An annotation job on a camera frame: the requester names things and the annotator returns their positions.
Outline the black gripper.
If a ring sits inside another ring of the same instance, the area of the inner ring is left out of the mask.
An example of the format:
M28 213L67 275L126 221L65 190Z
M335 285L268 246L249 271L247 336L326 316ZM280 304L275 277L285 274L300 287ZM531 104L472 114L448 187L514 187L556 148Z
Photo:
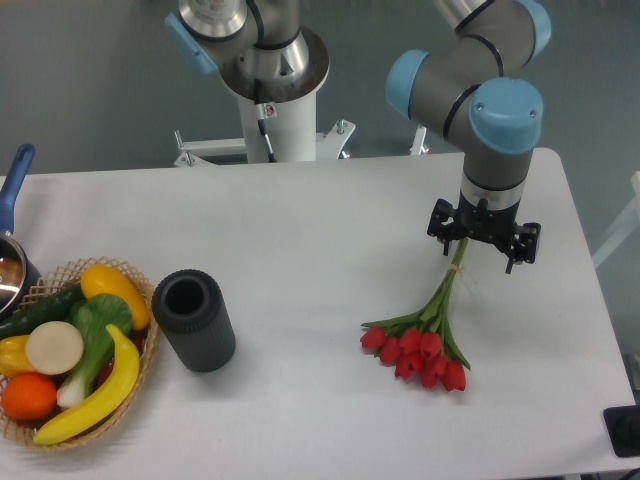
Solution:
M462 238L507 246L505 273L510 274L515 265L536 261L541 234L539 223L517 224L519 206L520 201L517 201L505 209L490 209L486 200L473 205L460 195L455 208L448 201L438 199L431 213L427 235L442 244L444 256L449 255L451 243Z

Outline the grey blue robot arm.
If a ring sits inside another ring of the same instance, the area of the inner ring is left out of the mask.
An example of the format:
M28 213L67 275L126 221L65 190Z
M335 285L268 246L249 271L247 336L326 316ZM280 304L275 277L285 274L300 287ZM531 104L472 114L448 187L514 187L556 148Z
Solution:
M464 155L459 202L437 201L427 232L443 244L491 244L510 265L533 263L541 228L516 215L544 106L513 72L547 45L549 16L535 1L441 1L438 9L456 45L403 53L385 83L396 111ZM250 162L319 158L316 94L330 61L298 2L182 1L164 26L196 71L218 73L235 95Z

